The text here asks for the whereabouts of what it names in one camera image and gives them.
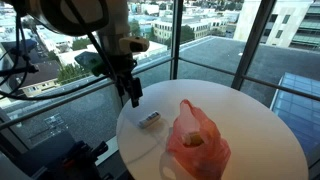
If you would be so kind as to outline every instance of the table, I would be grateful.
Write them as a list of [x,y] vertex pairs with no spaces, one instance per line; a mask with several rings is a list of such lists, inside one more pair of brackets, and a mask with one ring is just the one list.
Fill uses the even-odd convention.
[[[253,98],[199,80],[165,81],[143,89],[143,94],[139,107],[125,104],[117,123],[119,151],[135,179],[193,179],[165,150],[183,99],[200,107],[229,143],[231,157],[222,179],[308,179],[306,159],[294,134]],[[138,121],[153,111],[161,119],[139,129]]]

